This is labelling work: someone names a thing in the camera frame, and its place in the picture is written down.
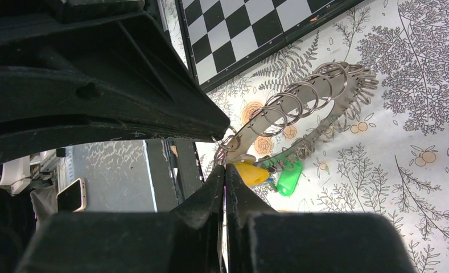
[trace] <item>green tag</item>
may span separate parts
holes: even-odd
[[[286,167],[291,168],[291,163],[286,161]],[[299,176],[303,169],[301,162],[296,162],[293,165],[293,169],[284,169],[279,176],[276,188],[282,196],[290,196],[295,191],[296,185],[298,184]]]

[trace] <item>white line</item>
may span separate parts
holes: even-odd
[[[154,203],[154,212],[157,212],[157,204],[155,203],[155,193],[154,193],[154,184],[152,183],[152,176],[150,174],[150,166],[149,166],[149,155],[147,154],[147,143],[145,140],[142,141],[144,144],[144,155],[145,155],[145,161],[147,166],[147,174],[149,175],[149,184],[150,184],[150,191],[152,193],[152,202]]]

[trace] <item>screw hole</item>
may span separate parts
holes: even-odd
[[[98,99],[102,94],[98,92],[93,82],[89,82],[88,84],[77,88],[75,90],[75,95],[82,100],[92,101]]]

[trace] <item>black and white checkered board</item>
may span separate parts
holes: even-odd
[[[190,68],[210,91],[361,1],[178,0]]]

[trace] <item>smartphone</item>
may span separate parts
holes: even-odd
[[[57,194],[59,212],[81,212],[87,206],[85,181],[79,178]]]

